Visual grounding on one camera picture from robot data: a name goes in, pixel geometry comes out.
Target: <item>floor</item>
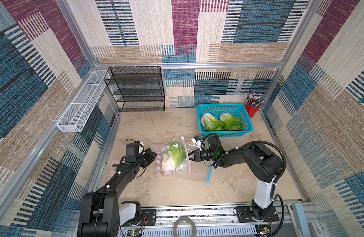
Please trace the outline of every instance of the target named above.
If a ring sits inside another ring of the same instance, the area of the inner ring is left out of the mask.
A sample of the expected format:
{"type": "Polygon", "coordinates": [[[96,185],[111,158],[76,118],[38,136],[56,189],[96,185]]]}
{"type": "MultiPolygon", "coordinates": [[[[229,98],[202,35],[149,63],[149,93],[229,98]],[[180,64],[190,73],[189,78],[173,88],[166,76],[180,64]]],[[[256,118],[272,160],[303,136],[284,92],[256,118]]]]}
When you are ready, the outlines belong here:
{"type": "MultiPolygon", "coordinates": [[[[249,141],[273,142],[259,112],[251,118],[254,131],[240,137],[220,138],[224,149],[229,150],[249,141]]],[[[125,140],[143,141],[147,149],[152,144],[162,144],[178,136],[190,140],[200,135],[196,108],[166,108],[164,112],[124,112],[111,152],[112,160],[125,155],[125,140]]],[[[204,179],[207,168],[203,162],[193,162],[193,179],[204,179]]],[[[210,182],[186,180],[175,176],[156,177],[153,162],[138,179],[130,182],[119,197],[119,201],[138,200],[142,206],[185,205],[251,201],[255,195],[256,178],[247,164],[212,170],[210,182]]],[[[106,169],[105,180],[109,174],[106,169]]],[[[301,198],[288,170],[278,181],[275,194],[283,199],[301,198]]]]}

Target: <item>metal shelf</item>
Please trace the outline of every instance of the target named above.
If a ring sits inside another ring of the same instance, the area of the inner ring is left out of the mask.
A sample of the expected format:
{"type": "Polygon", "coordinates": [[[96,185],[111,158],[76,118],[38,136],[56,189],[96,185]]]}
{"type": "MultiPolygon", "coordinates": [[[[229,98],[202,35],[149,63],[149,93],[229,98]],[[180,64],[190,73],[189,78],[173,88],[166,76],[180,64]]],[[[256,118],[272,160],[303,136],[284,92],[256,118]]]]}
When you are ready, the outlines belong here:
{"type": "Polygon", "coordinates": [[[120,111],[165,111],[160,67],[111,67],[104,81],[120,111]]]}

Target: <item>blue basket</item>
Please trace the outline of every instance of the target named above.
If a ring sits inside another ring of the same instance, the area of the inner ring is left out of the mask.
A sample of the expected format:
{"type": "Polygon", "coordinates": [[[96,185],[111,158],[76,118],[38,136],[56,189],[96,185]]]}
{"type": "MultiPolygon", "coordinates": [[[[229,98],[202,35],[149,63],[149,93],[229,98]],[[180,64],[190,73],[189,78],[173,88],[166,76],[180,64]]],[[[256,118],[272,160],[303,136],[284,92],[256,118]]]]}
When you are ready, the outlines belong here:
{"type": "Polygon", "coordinates": [[[215,118],[219,119],[222,113],[229,113],[233,116],[240,117],[243,121],[243,130],[241,131],[215,131],[218,136],[243,136],[248,132],[253,131],[252,121],[245,109],[245,106],[240,103],[217,103],[217,104],[205,104],[198,105],[196,107],[196,115],[198,117],[199,131],[203,135],[210,134],[207,129],[202,125],[201,118],[203,114],[210,113],[215,118]]]}

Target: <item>plastic bag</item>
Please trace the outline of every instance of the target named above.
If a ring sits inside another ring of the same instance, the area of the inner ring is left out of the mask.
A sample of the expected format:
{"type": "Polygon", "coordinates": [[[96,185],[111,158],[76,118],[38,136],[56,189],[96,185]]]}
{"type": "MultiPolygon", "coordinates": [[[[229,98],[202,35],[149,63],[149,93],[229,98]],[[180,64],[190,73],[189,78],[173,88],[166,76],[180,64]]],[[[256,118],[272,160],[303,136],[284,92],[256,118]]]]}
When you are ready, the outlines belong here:
{"type": "Polygon", "coordinates": [[[192,160],[189,160],[188,158],[181,162],[178,166],[175,166],[174,169],[173,165],[171,165],[169,162],[171,162],[166,158],[167,152],[170,149],[168,146],[170,144],[173,144],[175,142],[178,142],[179,144],[183,145],[185,149],[185,158],[189,155],[190,152],[193,150],[199,149],[197,145],[195,145],[190,138],[176,138],[173,140],[170,140],[167,143],[164,143],[162,145],[151,145],[151,149],[157,153],[156,156],[156,176],[169,176],[173,175],[174,177],[181,178],[181,179],[187,179],[192,181],[198,181],[198,182],[206,182],[208,173],[210,171],[210,167],[207,167],[204,165],[204,162],[194,162],[192,160]]]}
{"type": "Polygon", "coordinates": [[[190,163],[184,137],[173,139],[162,145],[152,145],[156,156],[156,176],[172,175],[175,173],[191,173],[190,163]]]}

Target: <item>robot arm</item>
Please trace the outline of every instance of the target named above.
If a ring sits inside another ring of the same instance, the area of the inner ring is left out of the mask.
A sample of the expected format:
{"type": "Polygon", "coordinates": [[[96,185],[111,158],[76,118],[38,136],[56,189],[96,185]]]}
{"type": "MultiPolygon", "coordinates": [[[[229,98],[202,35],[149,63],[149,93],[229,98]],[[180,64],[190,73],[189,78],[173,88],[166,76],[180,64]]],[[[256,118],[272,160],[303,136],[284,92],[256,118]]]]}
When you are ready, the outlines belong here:
{"type": "MultiPolygon", "coordinates": [[[[194,158],[190,159],[197,162],[212,160],[214,168],[247,163],[257,177],[257,189],[252,200],[251,215],[255,221],[263,221],[270,212],[273,212],[274,188],[286,168],[283,153],[277,146],[265,141],[254,141],[225,151],[217,134],[208,134],[203,141],[206,138],[208,138],[209,149],[205,149],[204,142],[199,141],[198,137],[194,138],[199,149],[189,153],[189,156],[194,154],[194,158]],[[277,149],[282,160],[264,144],[277,149]]],[[[126,145],[126,156],[121,159],[115,175],[96,192],[87,193],[82,198],[78,237],[115,237],[123,223],[129,221],[137,225],[141,222],[142,213],[139,202],[129,201],[119,205],[118,197],[127,184],[136,178],[140,167],[144,169],[148,167],[156,155],[150,149],[144,150],[138,141],[126,145]]]]}
{"type": "Polygon", "coordinates": [[[144,151],[140,142],[127,144],[126,156],[121,159],[115,175],[96,192],[86,193],[82,198],[78,237],[115,237],[118,228],[126,221],[131,220],[134,224],[141,221],[139,202],[130,201],[119,205],[118,197],[127,184],[136,177],[140,167],[148,167],[155,157],[156,153],[150,149],[144,151]]]}
{"type": "MultiPolygon", "coordinates": [[[[253,141],[239,148],[225,151],[220,143],[219,137],[215,134],[208,134],[209,149],[197,149],[190,153],[194,154],[194,161],[212,160],[213,167],[229,167],[236,164],[248,164],[249,168],[257,178],[257,187],[254,199],[252,200],[252,218],[255,221],[267,219],[269,211],[273,208],[274,189],[279,177],[285,171],[286,161],[281,150],[274,144],[267,141],[253,141]],[[273,153],[265,144],[278,150],[282,160],[273,153]]],[[[195,137],[196,144],[202,141],[195,137]]]]}

